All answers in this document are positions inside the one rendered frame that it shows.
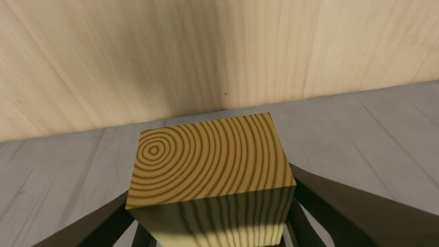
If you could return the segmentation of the grey panel wall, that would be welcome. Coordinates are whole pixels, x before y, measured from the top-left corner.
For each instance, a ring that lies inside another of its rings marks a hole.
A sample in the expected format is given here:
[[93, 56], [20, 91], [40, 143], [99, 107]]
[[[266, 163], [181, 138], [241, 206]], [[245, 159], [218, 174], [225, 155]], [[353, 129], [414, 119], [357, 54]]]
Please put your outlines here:
[[439, 215], [439, 80], [0, 143], [0, 247], [129, 190], [142, 130], [270, 112], [287, 161]]

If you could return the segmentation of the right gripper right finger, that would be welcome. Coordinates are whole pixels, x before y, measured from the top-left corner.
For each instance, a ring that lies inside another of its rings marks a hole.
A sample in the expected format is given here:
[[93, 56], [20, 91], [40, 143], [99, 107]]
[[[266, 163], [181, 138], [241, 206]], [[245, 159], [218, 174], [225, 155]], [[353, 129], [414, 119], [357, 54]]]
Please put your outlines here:
[[286, 226], [294, 247], [327, 247], [301, 205], [335, 247], [439, 247], [439, 215], [289, 166], [296, 189]]

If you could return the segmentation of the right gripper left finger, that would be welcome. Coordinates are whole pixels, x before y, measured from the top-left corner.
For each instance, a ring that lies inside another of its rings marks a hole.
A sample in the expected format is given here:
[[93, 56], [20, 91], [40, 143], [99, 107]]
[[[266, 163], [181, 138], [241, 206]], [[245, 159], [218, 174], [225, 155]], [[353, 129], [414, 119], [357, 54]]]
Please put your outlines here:
[[[113, 247], [135, 219], [125, 210], [129, 190], [31, 247]], [[131, 247], [156, 247], [140, 224]]]

